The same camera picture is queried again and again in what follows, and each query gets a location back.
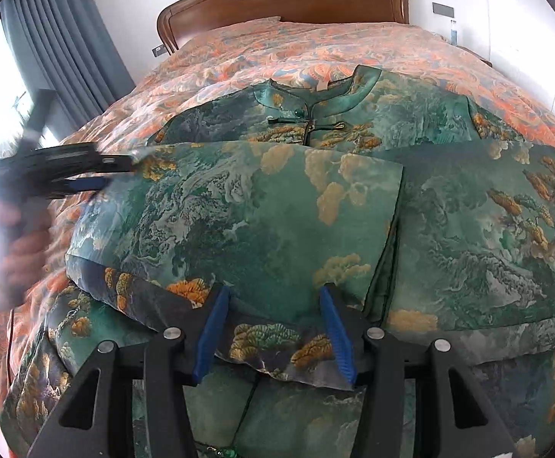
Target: green button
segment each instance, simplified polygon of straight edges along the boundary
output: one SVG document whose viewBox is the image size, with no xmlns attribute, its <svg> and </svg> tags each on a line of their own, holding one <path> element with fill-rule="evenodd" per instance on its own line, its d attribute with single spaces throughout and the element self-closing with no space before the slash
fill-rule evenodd
<svg viewBox="0 0 555 458">
<path fill-rule="evenodd" d="M 216 455 L 224 458 L 239 458 L 237 451 L 233 448 L 221 448 L 216 451 Z"/>
</svg>

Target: bedspread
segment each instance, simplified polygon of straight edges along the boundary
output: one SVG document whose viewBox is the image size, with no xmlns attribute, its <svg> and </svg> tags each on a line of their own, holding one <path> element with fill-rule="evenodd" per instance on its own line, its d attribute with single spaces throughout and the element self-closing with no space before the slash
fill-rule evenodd
<svg viewBox="0 0 555 458">
<path fill-rule="evenodd" d="M 260 19 L 198 36 L 150 73 L 131 94 L 114 103 L 65 142 L 98 142 L 123 153 L 143 145 L 175 114 L 273 79 L 291 87 L 351 76 L 370 65 L 429 81 L 504 119 L 531 142 L 555 146 L 555 117 L 521 88 L 473 55 L 442 38 L 401 24 L 315 25 Z M 89 194 L 53 202 L 53 243 L 46 277 L 16 310 L 11 359 L 8 313 L 0 313 L 0 410 L 8 392 L 6 371 L 16 373 L 55 297 L 68 285 L 65 252 L 81 205 Z"/>
</svg>

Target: metal screw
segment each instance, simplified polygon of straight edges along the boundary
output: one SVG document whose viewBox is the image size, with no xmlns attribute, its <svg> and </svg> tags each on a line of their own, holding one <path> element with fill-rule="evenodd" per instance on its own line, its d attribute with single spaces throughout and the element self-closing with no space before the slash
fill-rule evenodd
<svg viewBox="0 0 555 458">
<path fill-rule="evenodd" d="M 115 348 L 113 341 L 102 341 L 97 346 L 97 351 L 100 353 L 110 353 Z"/>
<path fill-rule="evenodd" d="M 168 327 L 163 331 L 165 339 L 178 339 L 180 336 L 182 336 L 182 331 L 178 327 Z"/>
<path fill-rule="evenodd" d="M 371 339 L 383 339 L 386 333 L 380 327 L 369 327 L 367 329 L 367 336 Z"/>
<path fill-rule="evenodd" d="M 434 342 L 434 347 L 437 351 L 443 351 L 443 353 L 446 353 L 452 348 L 452 345 L 449 344 L 449 341 L 447 341 L 447 339 L 437 339 Z"/>
</svg>

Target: green printed fabric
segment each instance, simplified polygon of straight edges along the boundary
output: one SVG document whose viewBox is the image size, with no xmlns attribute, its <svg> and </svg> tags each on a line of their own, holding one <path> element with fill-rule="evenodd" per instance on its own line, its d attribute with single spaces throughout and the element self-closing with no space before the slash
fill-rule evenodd
<svg viewBox="0 0 555 458">
<path fill-rule="evenodd" d="M 483 140 L 378 156 L 405 167 L 388 326 L 469 363 L 555 348 L 555 148 Z"/>
<path fill-rule="evenodd" d="M 1 414 L 10 448 L 25 456 L 50 410 L 91 351 L 104 339 L 119 346 L 147 341 L 154 332 L 71 284 L 57 297 L 44 328 L 22 360 Z M 555 439 L 555 350 L 474 367 L 521 456 L 547 450 Z M 200 456 L 219 458 L 344 457 L 352 450 L 364 388 L 339 391 L 284 383 L 245 364 L 215 360 L 196 388 L 184 388 Z M 405 384 L 401 456 L 411 456 L 415 388 Z M 133 387 L 137 457 L 147 457 L 144 388 Z"/>
<path fill-rule="evenodd" d="M 267 81 L 173 117 L 149 145 L 248 140 L 299 143 L 347 153 L 495 135 L 523 141 L 468 97 L 420 79 L 358 66 L 326 90 Z"/>
<path fill-rule="evenodd" d="M 400 165 L 337 151 L 225 142 L 148 148 L 80 219 L 68 274 L 155 330 L 234 291 L 218 353 L 281 380 L 348 388 L 332 359 L 318 291 L 339 284 L 379 316 L 389 298 Z"/>
<path fill-rule="evenodd" d="M 186 110 L 136 154 L 135 173 L 93 197 L 66 257 L 74 283 L 5 403 L 16 453 L 99 342 L 149 339 L 215 281 L 235 295 L 220 359 L 185 393 L 199 456 L 350 455 L 364 388 L 336 368 L 325 282 L 402 339 L 450 339 L 520 456 L 550 448 L 555 149 L 408 76 L 359 66 L 318 89 L 269 81 Z M 414 408 L 409 381 L 403 458 Z"/>
</svg>

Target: wall socket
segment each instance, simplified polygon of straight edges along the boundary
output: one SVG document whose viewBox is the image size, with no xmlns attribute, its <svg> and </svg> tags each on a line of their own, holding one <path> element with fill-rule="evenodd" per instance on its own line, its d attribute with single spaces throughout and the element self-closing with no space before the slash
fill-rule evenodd
<svg viewBox="0 0 555 458">
<path fill-rule="evenodd" d="M 159 56 L 159 55 L 162 55 L 164 53 L 167 53 L 167 48 L 165 47 L 164 44 L 162 44 L 160 46 L 157 46 L 156 48 L 152 49 L 152 54 L 154 56 Z"/>
</svg>

